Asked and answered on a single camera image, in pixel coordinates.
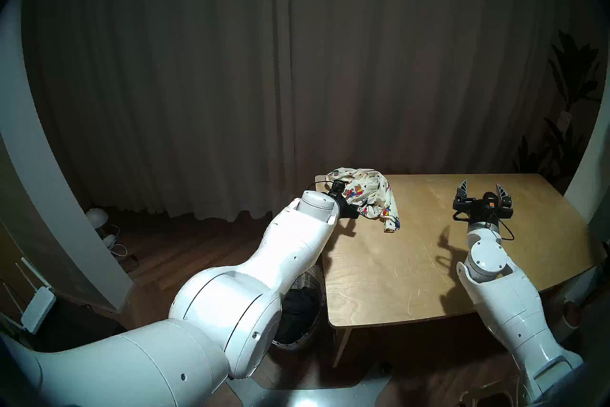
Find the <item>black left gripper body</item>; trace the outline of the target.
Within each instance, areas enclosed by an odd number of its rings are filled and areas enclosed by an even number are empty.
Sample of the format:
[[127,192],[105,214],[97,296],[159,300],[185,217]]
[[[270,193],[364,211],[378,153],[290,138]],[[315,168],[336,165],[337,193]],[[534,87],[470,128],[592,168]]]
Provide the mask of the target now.
[[347,218],[353,220],[354,206],[352,204],[349,204],[342,194],[332,194],[332,198],[339,207],[339,214],[337,216],[337,219],[341,220]]

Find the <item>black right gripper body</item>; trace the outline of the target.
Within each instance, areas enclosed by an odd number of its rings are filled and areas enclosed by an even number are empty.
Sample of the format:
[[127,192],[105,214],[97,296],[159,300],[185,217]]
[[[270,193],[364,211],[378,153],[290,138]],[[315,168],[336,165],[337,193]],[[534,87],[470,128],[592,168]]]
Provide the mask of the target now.
[[510,219],[514,213],[511,207],[501,207],[496,201],[455,201],[453,209],[453,219],[467,222],[470,226],[497,225],[499,220]]

